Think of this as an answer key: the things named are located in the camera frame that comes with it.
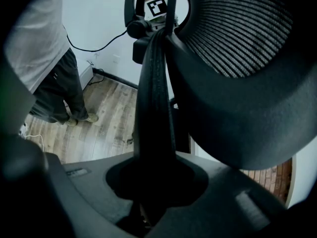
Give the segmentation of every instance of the white t-shirt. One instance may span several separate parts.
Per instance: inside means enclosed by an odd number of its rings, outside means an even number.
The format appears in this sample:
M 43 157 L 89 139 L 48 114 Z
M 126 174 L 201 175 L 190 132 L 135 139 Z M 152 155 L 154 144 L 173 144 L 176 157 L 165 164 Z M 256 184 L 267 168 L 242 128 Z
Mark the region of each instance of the white t-shirt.
M 33 0 L 4 45 L 9 64 L 31 93 L 69 49 L 62 0 Z

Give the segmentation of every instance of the dark gray pants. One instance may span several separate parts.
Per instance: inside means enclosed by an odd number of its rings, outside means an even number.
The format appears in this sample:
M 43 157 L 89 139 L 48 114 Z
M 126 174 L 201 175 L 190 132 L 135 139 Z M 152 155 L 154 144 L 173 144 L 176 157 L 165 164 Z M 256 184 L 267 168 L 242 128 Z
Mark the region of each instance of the dark gray pants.
M 65 123 L 69 119 L 63 100 L 72 117 L 88 117 L 81 89 L 75 54 L 69 49 L 33 94 L 36 103 L 30 114 L 48 122 Z

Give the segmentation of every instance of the white cable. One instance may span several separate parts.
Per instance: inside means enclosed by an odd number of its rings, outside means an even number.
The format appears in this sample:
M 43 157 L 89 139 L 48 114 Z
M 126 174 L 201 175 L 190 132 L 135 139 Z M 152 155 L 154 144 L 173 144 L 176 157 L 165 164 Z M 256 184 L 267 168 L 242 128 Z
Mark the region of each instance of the white cable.
M 41 139 L 42 139 L 42 145 L 43 145 L 43 152 L 44 152 L 44 140 L 43 140 L 43 137 L 42 137 L 42 135 L 36 135 L 36 136 L 33 136 L 33 135 L 27 135 L 26 137 L 38 137 L 38 136 L 40 136 L 41 137 Z

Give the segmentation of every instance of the ar tag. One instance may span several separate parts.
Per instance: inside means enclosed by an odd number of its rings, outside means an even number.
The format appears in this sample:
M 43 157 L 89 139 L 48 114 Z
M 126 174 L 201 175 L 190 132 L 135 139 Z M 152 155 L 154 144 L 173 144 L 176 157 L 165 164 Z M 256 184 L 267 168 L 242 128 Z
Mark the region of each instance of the ar tag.
M 145 19 L 152 20 L 165 16 L 167 12 L 167 0 L 149 0 L 145 5 Z

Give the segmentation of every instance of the electrical cord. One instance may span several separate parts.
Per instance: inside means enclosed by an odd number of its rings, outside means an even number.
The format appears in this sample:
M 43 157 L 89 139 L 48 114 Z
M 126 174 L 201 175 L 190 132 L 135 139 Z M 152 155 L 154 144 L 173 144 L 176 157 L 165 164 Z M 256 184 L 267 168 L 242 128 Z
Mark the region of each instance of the electrical cord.
M 103 80 L 105 79 L 105 76 L 103 76 L 102 80 L 100 81 L 97 81 L 97 82 L 91 82 L 91 83 L 88 83 L 88 85 L 92 85 L 92 84 L 96 84 L 96 83 L 100 83 L 100 82 L 103 82 Z
M 33 135 L 27 135 L 27 136 L 25 136 L 25 137 L 38 137 L 38 136 L 40 136 L 41 137 L 41 139 L 42 139 L 42 146 L 43 146 L 43 152 L 44 152 L 44 140 L 43 140 L 43 137 L 42 137 L 42 135 L 35 135 L 35 136 L 33 136 Z
M 85 52 L 98 52 L 98 51 L 100 51 L 100 50 L 105 49 L 111 42 L 113 42 L 115 39 L 121 37 L 121 36 L 124 35 L 126 32 L 127 32 L 127 30 L 125 30 L 122 34 L 120 34 L 120 35 L 114 37 L 111 41 L 108 42 L 107 45 L 105 45 L 104 47 L 102 47 L 101 49 L 98 49 L 98 50 L 84 50 L 84 49 L 80 49 L 80 48 L 78 48 L 78 47 L 75 47 L 75 46 L 72 44 L 72 42 L 70 41 L 70 39 L 69 39 L 69 37 L 68 37 L 68 34 L 67 34 L 67 39 L 68 39 L 69 43 L 71 44 L 71 46 L 72 46 L 73 48 L 77 49 L 77 50 L 81 50 L 81 51 L 85 51 Z

